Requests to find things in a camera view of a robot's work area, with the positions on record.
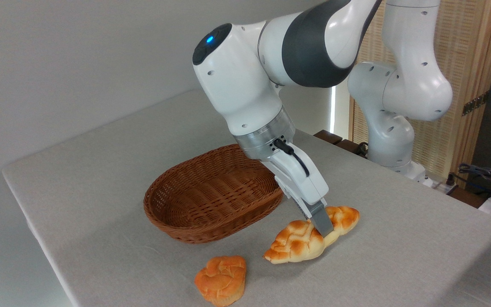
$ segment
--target brown wicker basket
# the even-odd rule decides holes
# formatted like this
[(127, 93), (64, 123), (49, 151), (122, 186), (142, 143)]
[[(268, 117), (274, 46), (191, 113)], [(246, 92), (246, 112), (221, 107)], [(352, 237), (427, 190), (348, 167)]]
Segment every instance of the brown wicker basket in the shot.
[(282, 196), (274, 175), (233, 144), (164, 172), (145, 193), (144, 210), (170, 237), (206, 243), (259, 221)]

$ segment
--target gray tabletop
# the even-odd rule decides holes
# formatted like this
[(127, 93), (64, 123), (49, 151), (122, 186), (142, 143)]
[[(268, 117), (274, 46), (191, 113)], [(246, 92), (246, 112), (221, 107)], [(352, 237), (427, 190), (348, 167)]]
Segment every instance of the gray tabletop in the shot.
[(214, 256), (247, 261), (233, 306), (491, 306), (491, 215), (297, 131), (330, 206), (361, 220), (312, 261), (261, 256), (290, 221), (284, 200), (261, 221), (200, 245), (175, 241), (142, 200), (166, 169), (234, 139), (201, 91), (149, 107), (3, 170), (77, 306), (210, 306), (193, 284)]

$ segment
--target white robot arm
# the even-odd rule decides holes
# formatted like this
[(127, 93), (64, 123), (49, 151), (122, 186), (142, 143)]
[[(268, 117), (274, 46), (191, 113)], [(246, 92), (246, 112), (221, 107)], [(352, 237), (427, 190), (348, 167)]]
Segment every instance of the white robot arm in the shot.
[(325, 237), (333, 231), (317, 167), (293, 143), (295, 126), (278, 92), (284, 85), (330, 87), (349, 74), (381, 0), (329, 0), (251, 25), (221, 25), (193, 53), (202, 88), (244, 153), (275, 174)]
[(433, 51), (439, 2), (387, 0), (382, 41), (397, 63), (362, 62), (348, 78), (367, 121), (368, 159), (426, 185), (424, 167), (411, 159), (414, 130), (405, 117), (434, 121), (452, 103)]

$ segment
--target bread roll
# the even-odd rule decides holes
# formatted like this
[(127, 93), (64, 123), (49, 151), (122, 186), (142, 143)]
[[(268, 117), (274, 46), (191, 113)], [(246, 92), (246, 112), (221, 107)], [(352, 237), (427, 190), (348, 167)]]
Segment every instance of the bread roll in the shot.
[(196, 275), (194, 284), (206, 301), (217, 307), (228, 306), (244, 294), (245, 263), (240, 256), (211, 258)]
[(360, 218), (359, 211), (347, 206), (328, 206), (325, 210), (334, 228), (329, 235), (322, 237), (310, 220), (292, 221), (276, 235), (263, 257), (273, 264), (314, 259), (339, 236), (351, 231)]

